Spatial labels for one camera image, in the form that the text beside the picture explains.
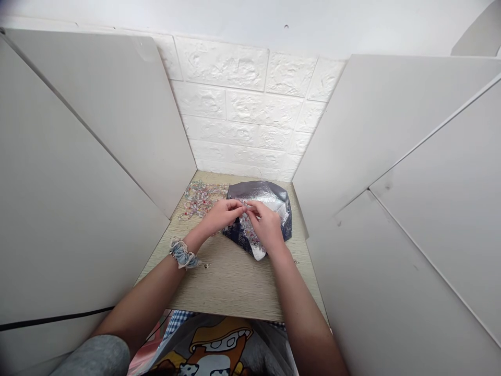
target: plaid fabric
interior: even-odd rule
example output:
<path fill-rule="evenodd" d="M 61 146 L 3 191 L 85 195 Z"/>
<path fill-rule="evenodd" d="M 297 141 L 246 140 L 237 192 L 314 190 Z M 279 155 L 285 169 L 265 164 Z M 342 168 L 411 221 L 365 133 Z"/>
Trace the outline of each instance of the plaid fabric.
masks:
<path fill-rule="evenodd" d="M 169 321 L 169 324 L 167 326 L 167 329 L 165 330 L 165 334 L 163 336 L 163 340 L 166 340 L 169 338 L 174 332 L 182 325 L 184 322 L 193 316 L 198 315 L 197 312 L 191 312 L 191 311 L 180 311 L 180 310 L 174 310 L 174 313 L 172 314 L 171 320 Z M 271 326 L 283 330 L 285 330 L 285 324 L 281 322 L 276 322 L 276 321 L 265 321 L 266 323 L 270 324 Z"/>
<path fill-rule="evenodd" d="M 163 340 L 166 340 L 169 336 L 174 334 L 177 328 L 179 328 L 182 324 L 184 324 L 186 320 L 192 318 L 197 314 L 198 313 L 191 311 L 174 310 L 174 313 L 172 314 L 167 329 L 165 330 L 165 334 L 163 335 Z"/>

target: wooden desk surface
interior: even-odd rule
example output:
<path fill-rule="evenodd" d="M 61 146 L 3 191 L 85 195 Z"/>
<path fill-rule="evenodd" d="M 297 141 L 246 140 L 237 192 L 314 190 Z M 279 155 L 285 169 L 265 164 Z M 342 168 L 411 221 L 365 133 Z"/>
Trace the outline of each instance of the wooden desk surface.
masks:
<path fill-rule="evenodd" d="M 193 180 L 202 180 L 205 183 L 236 184 L 259 179 L 197 171 Z M 327 319 L 309 258 L 305 241 L 305 226 L 297 206 L 294 188 L 292 183 L 277 181 L 273 183 L 283 187 L 289 193 L 292 208 L 292 238 L 286 242 L 286 245 L 297 261 L 297 268 L 308 289 Z M 178 215 L 184 211 L 184 203 L 183 197 L 172 216 L 169 227 L 136 283 L 168 255 L 170 239 L 173 236 L 183 238 L 201 221 L 201 218 L 196 216 L 188 221 L 178 220 Z M 275 278 L 268 257 L 258 262 L 220 233 L 209 238 L 202 245 L 198 257 L 202 260 L 202 264 L 188 271 L 169 304 L 170 309 L 283 321 Z"/>

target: silver foil bag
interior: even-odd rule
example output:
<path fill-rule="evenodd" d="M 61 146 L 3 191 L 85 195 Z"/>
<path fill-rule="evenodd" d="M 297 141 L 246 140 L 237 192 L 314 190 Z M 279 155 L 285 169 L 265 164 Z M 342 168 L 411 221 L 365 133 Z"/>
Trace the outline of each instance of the silver foil bag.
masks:
<path fill-rule="evenodd" d="M 226 198 L 237 199 L 241 202 L 256 200 L 263 202 L 274 212 L 280 215 L 284 241 L 292 237 L 292 211 L 289 195 L 282 187 L 268 181 L 250 181 L 230 185 Z M 237 218 L 233 225 L 223 229 L 222 233 L 240 245 L 259 261 L 266 255 L 252 228 L 247 214 Z"/>

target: hair tie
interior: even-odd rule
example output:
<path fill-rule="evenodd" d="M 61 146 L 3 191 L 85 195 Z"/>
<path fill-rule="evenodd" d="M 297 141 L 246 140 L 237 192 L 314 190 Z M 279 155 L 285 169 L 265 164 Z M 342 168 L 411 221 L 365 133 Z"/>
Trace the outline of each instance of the hair tie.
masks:
<path fill-rule="evenodd" d="M 192 269 L 201 263 L 193 252 L 188 252 L 188 246 L 178 237 L 171 239 L 169 253 L 177 260 L 178 269 Z"/>

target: cartoon print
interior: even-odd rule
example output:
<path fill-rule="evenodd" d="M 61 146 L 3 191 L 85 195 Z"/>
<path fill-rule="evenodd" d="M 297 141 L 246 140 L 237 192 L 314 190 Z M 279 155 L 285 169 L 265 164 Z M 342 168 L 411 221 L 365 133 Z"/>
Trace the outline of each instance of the cartoon print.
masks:
<path fill-rule="evenodd" d="M 252 334 L 245 319 L 227 317 L 216 326 L 195 331 L 188 359 L 171 351 L 152 369 L 176 369 L 180 376 L 244 375 L 247 372 L 240 357 Z"/>

